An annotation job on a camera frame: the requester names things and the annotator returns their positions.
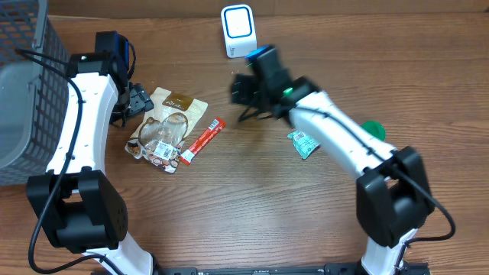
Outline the beige brown snack pouch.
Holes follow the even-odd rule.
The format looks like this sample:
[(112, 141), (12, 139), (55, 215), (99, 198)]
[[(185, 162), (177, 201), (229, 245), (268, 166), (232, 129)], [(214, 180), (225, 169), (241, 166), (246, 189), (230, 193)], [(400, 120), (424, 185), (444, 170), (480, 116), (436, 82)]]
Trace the beige brown snack pouch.
[(160, 87), (150, 99), (154, 108), (144, 114), (143, 121), (126, 143), (125, 151), (166, 173), (175, 173), (182, 146), (208, 104)]

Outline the red white stick packet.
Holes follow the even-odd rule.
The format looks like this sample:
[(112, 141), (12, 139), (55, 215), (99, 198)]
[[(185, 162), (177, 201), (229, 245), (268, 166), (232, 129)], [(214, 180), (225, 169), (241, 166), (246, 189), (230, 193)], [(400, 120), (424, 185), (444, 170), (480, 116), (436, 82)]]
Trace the red white stick packet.
[(185, 150), (180, 155), (180, 160), (186, 164), (190, 165), (193, 158), (226, 126), (223, 119), (217, 117), (215, 118), (211, 125), (207, 127), (206, 130), (199, 136), (199, 138), (190, 145), (190, 147)]

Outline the teal orange cracker packet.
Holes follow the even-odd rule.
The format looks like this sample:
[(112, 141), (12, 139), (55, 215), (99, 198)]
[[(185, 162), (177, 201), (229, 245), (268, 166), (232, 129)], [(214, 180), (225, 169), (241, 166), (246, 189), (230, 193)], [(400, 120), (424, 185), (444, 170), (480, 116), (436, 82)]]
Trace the teal orange cracker packet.
[(287, 138), (292, 141), (294, 148), (303, 160), (306, 160), (316, 149), (319, 148), (319, 143), (317, 141), (301, 131), (289, 133)]

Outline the green lid jar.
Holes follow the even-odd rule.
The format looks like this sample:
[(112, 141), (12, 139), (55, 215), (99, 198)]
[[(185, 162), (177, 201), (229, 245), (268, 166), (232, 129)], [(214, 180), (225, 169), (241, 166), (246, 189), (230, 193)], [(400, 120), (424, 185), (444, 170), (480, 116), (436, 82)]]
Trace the green lid jar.
[(366, 121), (361, 127), (380, 141), (384, 141), (386, 138), (384, 126), (377, 121)]

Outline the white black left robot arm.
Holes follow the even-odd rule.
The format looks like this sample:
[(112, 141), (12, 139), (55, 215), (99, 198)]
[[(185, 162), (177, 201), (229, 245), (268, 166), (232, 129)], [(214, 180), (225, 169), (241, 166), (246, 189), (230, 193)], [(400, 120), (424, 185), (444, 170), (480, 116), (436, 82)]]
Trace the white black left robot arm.
[[(154, 108), (148, 94), (130, 79), (134, 45), (116, 31), (96, 34), (92, 53), (74, 54), (58, 70), (45, 54), (19, 54), (68, 82), (68, 103), (57, 149), (43, 175), (31, 176), (26, 194), (38, 222), (28, 248), (31, 269), (52, 274), (94, 259), (108, 274), (161, 274), (156, 257), (128, 232), (125, 201), (105, 175), (108, 128)], [(80, 257), (59, 267), (35, 264), (40, 232), (55, 248)]]

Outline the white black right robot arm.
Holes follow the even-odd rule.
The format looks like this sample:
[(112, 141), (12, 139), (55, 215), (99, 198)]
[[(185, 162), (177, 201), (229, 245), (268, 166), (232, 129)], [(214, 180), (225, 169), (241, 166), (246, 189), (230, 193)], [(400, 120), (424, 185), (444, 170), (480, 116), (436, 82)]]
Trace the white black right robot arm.
[(323, 267), (325, 274), (428, 274), (427, 264), (409, 264), (409, 241), (434, 211), (423, 159), (369, 134), (342, 112), (313, 82), (292, 79), (277, 48), (267, 45), (245, 57), (250, 75), (238, 74), (232, 102), (253, 108), (239, 119), (283, 118), (317, 141), (355, 181), (356, 215), (368, 236), (358, 262)]

